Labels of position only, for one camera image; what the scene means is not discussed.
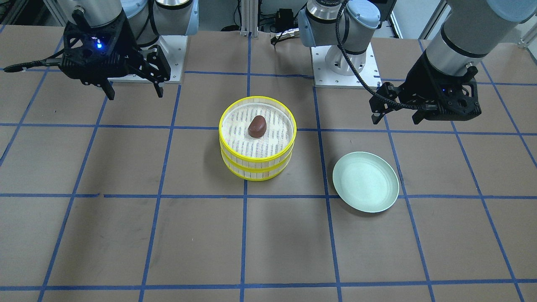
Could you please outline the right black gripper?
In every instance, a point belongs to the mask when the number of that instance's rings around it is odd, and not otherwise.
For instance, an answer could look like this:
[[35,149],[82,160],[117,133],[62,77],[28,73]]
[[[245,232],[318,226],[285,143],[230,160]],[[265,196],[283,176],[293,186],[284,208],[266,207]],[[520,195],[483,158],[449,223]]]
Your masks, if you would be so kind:
[[126,13],[100,27],[90,27],[86,14],[72,13],[63,38],[65,47],[61,70],[68,77],[83,83],[101,83],[106,97],[113,101],[115,90],[107,79],[137,75],[153,83],[159,98],[164,95],[164,81],[170,78],[170,67],[158,45],[144,53],[135,40]]

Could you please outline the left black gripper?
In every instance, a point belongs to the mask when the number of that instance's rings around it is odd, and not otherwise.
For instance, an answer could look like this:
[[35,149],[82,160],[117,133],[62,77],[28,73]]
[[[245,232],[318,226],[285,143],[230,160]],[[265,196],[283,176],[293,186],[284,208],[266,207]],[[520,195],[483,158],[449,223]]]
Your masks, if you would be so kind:
[[438,71],[423,53],[403,84],[395,87],[391,82],[380,86],[380,96],[369,100],[371,119],[377,125],[385,115],[400,109],[412,109],[414,125],[428,117],[477,117],[482,114],[478,101],[475,75],[478,68],[463,68],[462,76],[446,75]]

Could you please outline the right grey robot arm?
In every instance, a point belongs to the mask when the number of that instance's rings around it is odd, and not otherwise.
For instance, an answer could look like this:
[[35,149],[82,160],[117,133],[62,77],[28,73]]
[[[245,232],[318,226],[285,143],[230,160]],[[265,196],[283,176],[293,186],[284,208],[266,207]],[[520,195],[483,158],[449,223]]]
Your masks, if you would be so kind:
[[[61,0],[68,21],[59,70],[85,86],[101,88],[113,100],[110,80],[135,76],[153,84],[159,98],[172,79],[171,50],[164,36],[186,38],[199,29],[197,0]],[[373,99],[395,109],[403,105],[382,97],[360,76],[366,46],[382,22],[378,6],[368,0],[309,0],[289,27],[278,29],[271,44],[298,36],[306,47],[328,47],[326,63],[343,75],[344,66]]]

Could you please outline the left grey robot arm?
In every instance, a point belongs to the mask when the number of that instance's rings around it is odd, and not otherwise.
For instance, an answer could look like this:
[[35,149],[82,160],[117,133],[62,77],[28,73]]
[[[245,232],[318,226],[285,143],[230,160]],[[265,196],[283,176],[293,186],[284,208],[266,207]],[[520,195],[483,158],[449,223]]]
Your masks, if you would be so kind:
[[372,122],[390,112],[414,111],[412,120],[465,122],[482,114],[478,64],[518,24],[536,13],[535,0],[441,0],[422,29],[427,38],[443,23],[400,86],[385,82],[376,91],[360,72],[374,31],[392,12],[394,0],[309,0],[297,14],[301,42],[325,48],[327,70],[357,80],[371,95]]

